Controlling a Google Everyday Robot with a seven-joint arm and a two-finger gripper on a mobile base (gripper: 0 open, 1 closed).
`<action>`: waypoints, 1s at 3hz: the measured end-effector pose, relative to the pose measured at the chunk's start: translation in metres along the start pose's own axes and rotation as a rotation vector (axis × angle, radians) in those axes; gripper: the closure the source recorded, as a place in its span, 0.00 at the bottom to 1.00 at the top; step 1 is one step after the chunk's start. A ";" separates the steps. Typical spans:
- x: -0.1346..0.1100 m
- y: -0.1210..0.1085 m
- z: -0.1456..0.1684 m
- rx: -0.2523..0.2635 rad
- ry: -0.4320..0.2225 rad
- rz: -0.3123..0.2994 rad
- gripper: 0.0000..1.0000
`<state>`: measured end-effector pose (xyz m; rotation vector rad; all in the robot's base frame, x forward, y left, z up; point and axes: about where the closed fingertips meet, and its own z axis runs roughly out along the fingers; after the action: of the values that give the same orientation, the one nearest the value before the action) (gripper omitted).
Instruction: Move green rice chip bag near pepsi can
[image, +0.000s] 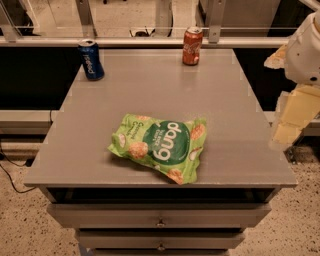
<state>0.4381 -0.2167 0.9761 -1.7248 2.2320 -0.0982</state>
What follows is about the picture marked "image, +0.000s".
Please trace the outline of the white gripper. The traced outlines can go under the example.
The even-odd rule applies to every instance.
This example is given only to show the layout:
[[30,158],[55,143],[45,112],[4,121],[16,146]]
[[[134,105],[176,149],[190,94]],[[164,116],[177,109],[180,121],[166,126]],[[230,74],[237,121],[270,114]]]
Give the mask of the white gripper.
[[320,10],[310,14],[290,37],[264,62],[271,69],[281,69],[298,85],[278,98],[269,146],[286,150],[304,128],[320,113]]

